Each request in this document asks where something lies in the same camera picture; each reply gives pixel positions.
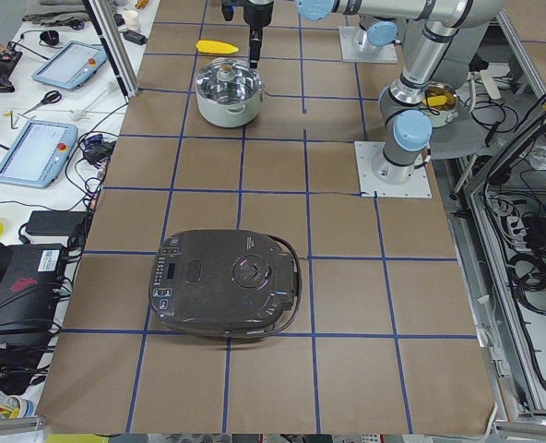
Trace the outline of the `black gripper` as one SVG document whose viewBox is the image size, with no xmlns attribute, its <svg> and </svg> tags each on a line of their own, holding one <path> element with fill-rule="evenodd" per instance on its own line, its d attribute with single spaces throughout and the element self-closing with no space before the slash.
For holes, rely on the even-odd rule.
<svg viewBox="0 0 546 443">
<path fill-rule="evenodd" d="M 273 0 L 244 0 L 243 20 L 250 27 L 249 67 L 257 69 L 261 56 L 263 28 L 272 20 Z"/>
</svg>

